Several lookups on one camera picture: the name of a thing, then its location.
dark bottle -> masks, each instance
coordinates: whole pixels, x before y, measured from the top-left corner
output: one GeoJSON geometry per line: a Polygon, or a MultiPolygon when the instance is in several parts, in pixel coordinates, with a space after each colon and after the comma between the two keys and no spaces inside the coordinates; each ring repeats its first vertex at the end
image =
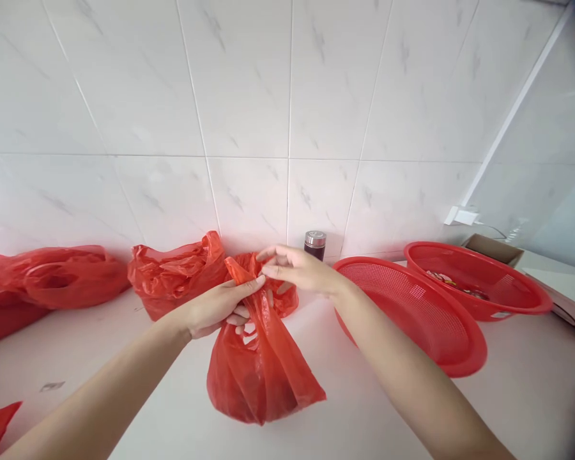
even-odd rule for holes
{"type": "Polygon", "coordinates": [[[319,230],[310,230],[305,233],[305,251],[319,260],[324,260],[326,250],[326,234],[319,230]]]}

hand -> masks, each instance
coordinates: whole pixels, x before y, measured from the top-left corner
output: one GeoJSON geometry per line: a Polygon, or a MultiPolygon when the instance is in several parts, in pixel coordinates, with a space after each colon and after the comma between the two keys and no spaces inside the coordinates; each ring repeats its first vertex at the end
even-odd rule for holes
{"type": "Polygon", "coordinates": [[[353,283],[324,262],[302,249],[277,245],[268,247],[257,255],[265,261],[262,273],[272,279],[295,284],[306,291],[316,291],[327,296],[337,294],[344,286],[353,283]]]}
{"type": "Polygon", "coordinates": [[[219,329],[223,320],[236,326],[236,333],[241,334],[249,320],[249,311],[240,302],[260,289],[265,281],[264,275],[240,286],[234,280],[227,281],[184,303],[165,318],[186,337],[193,339],[205,337],[219,329]]]}

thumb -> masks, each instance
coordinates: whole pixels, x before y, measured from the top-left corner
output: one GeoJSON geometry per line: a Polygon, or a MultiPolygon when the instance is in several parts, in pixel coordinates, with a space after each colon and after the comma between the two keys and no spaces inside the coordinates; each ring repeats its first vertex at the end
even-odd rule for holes
{"type": "Polygon", "coordinates": [[[262,267],[262,273],[272,279],[289,281],[292,284],[296,284],[296,278],[297,278],[296,268],[285,267],[280,265],[264,265],[262,267]]]}
{"type": "Polygon", "coordinates": [[[258,278],[247,281],[246,283],[240,284],[239,286],[235,286],[231,288],[232,294],[236,298],[236,300],[243,300],[245,297],[250,296],[254,292],[258,291],[266,281],[266,277],[264,275],[260,275],[258,278]]]}

forearm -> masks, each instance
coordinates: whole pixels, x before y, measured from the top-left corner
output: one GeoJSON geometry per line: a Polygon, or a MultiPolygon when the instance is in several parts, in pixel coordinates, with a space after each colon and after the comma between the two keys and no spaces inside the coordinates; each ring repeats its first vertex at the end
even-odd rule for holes
{"type": "Polygon", "coordinates": [[[333,299],[390,401],[439,459],[512,458],[445,373],[354,285],[333,299]]]}
{"type": "Polygon", "coordinates": [[[108,458],[188,341],[165,316],[0,459],[108,458]]]}

red plastic basket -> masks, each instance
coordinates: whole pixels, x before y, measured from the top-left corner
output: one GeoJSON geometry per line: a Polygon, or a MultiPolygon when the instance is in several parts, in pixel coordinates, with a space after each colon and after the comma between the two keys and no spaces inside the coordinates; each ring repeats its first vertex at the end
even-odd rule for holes
{"type": "MultiPolygon", "coordinates": [[[[471,375],[486,362],[486,340],[477,323],[427,278],[373,257],[349,257],[334,269],[366,292],[448,376],[471,375]]],[[[337,318],[353,342],[338,312],[337,318]]]]}
{"type": "Polygon", "coordinates": [[[500,321],[520,314],[543,314],[552,301],[541,287],[526,275],[490,257],[458,246],[418,241],[404,249],[407,267],[427,276],[458,300],[477,321],[500,321]],[[474,286],[489,300],[462,292],[426,271],[442,273],[459,285],[474,286]]]}

